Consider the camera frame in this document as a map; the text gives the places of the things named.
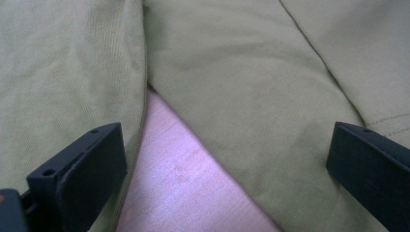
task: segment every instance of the light wood table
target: light wood table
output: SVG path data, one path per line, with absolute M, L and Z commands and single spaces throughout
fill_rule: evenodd
M 139 157 L 117 226 L 117 232 L 129 231 L 279 229 L 149 91 Z

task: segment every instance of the stitched seam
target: stitched seam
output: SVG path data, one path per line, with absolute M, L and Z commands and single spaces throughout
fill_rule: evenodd
M 301 26 L 299 25 L 298 21 L 296 20 L 296 18 L 293 16 L 293 14 L 290 13 L 290 11 L 286 8 L 285 4 L 283 3 L 282 0 L 279 0 L 280 4 L 282 5 L 282 7 L 284 8 L 284 10 L 287 12 L 287 14 L 292 18 L 292 21 L 295 23 L 296 27 L 298 28 L 298 30 L 301 32 L 302 36 L 305 38 L 305 40 L 307 41 L 307 43 L 310 45 L 311 49 L 317 54 L 317 56 L 319 57 L 319 59 L 322 61 L 323 65 L 325 66 L 326 70 L 329 72 L 330 74 L 330 78 L 332 78 L 334 80 L 334 82 L 337 84 L 338 89 L 343 93 L 344 97 L 346 97 L 346 99 L 349 101 L 350 105 L 352 106 L 352 108 L 356 111 L 356 114 L 359 118 L 359 120 L 361 121 L 362 125 L 366 124 L 365 118 L 362 115 L 361 111 L 359 110 L 359 108 L 357 107 L 356 104 L 354 104 L 350 98 L 346 95 L 346 93 L 344 92 L 344 89 L 341 87 L 340 83 L 338 82 L 337 78 L 335 78 L 334 73 L 332 72 L 332 70 L 330 69 L 330 67 L 328 66 L 328 64 L 325 62 L 324 58 L 322 57 L 322 55 L 316 50 L 316 47 L 311 43 L 309 37 L 307 34 L 305 34 L 305 31 L 302 30 Z
M 386 137 L 391 137 L 391 136 L 393 136 L 393 135 L 400 134 L 400 133 L 403 133 L 403 132 L 406 132 L 406 131 L 410 131 L 410 128 L 405 128 L 405 129 L 401 129 L 401 130 L 396 130 L 396 131 L 393 131 L 393 132 L 390 132 L 390 133 L 386 134 L 385 136 L 386 136 Z
M 376 125 L 376 124 L 379 124 L 379 123 L 382 123 L 382 122 L 385 122 L 385 121 L 388 121 L 388 120 L 392 120 L 392 119 L 396 119 L 396 118 L 402 118 L 402 117 L 408 117 L 408 116 L 410 116 L 410 113 L 398 114 L 398 115 L 396 115 L 396 116 L 391 116 L 391 117 L 387 117 L 387 118 L 383 118 L 383 119 L 376 120 L 376 121 L 371 122 L 371 123 L 369 123 L 369 124 L 367 124 L 367 125 L 368 125 L 368 126 L 373 126 L 373 125 Z

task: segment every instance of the clip hole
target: clip hole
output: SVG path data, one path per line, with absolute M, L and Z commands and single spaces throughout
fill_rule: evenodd
M 43 172 L 43 176 L 51 176 L 54 173 L 55 173 L 54 169 L 47 169 L 45 172 Z

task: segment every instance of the green cloth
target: green cloth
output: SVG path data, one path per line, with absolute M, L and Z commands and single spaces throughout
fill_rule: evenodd
M 0 188 L 88 130 L 121 122 L 129 175 L 92 231 L 112 231 L 136 158 L 145 92 L 140 1 L 0 2 Z
M 146 0 L 148 80 L 283 230 L 385 231 L 325 163 L 335 121 L 409 145 L 408 3 L 283 2 Z
M 366 126 L 410 147 L 410 2 L 283 3 Z
M 337 0 L 0 2 L 0 188 L 121 122 L 130 175 L 148 81 L 285 231 L 385 231 L 330 178 L 335 121 L 410 146 L 410 4 Z

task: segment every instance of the green garment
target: green garment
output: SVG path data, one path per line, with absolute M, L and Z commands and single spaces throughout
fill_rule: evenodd
M 284 231 L 386 230 L 325 163 L 335 121 L 410 146 L 407 1 L 144 7 L 0 2 L 0 188 L 25 191 L 30 171 L 113 122 L 132 172 L 148 66 L 149 83 Z M 92 231 L 112 231 L 130 176 Z
M 140 1 L 0 2 L 0 188 L 86 131 L 121 122 L 129 175 L 93 225 L 112 231 L 133 172 L 145 95 Z

